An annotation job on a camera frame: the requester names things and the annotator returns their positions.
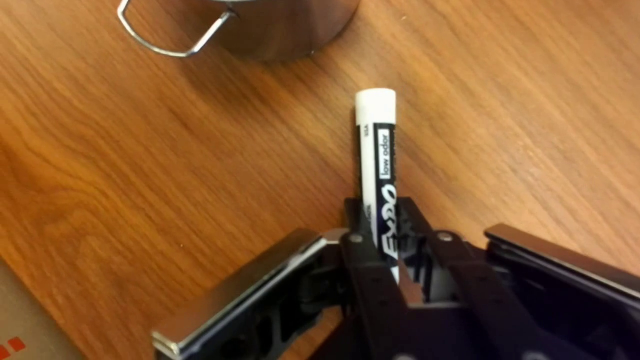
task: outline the wire handle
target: wire handle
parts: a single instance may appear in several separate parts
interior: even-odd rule
[[[119,20],[119,24],[124,27],[124,31],[125,31],[137,45],[142,45],[144,48],[148,48],[148,51],[151,51],[151,52],[156,52],[156,55],[161,55],[161,56],[169,56],[169,58],[187,58],[187,56],[198,55],[198,52],[205,46],[205,43],[212,40],[214,34],[225,24],[225,20],[229,20],[231,16],[235,16],[233,12],[224,10],[224,12],[215,18],[215,22],[214,22],[212,27],[208,27],[208,31],[198,38],[198,43],[195,43],[191,48],[187,48],[187,51],[166,51],[166,48],[159,48],[159,46],[148,43],[146,38],[142,38],[142,37],[133,31],[133,27],[132,27],[132,24],[128,22],[128,18],[125,18],[128,2],[130,2],[130,0],[122,0],[119,6],[117,6],[117,20]]]

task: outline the white marker cap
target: white marker cap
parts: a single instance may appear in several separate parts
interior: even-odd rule
[[[395,124],[395,92],[367,89],[356,94],[356,124]]]

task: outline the wood grain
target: wood grain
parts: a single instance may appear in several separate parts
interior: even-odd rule
[[[166,45],[214,16],[133,6]],[[397,90],[400,192],[431,225],[482,245],[508,223],[640,275],[640,2],[362,0],[287,64],[159,58],[113,8],[0,2],[0,255],[88,358],[150,358],[166,314],[340,226],[367,86]]]

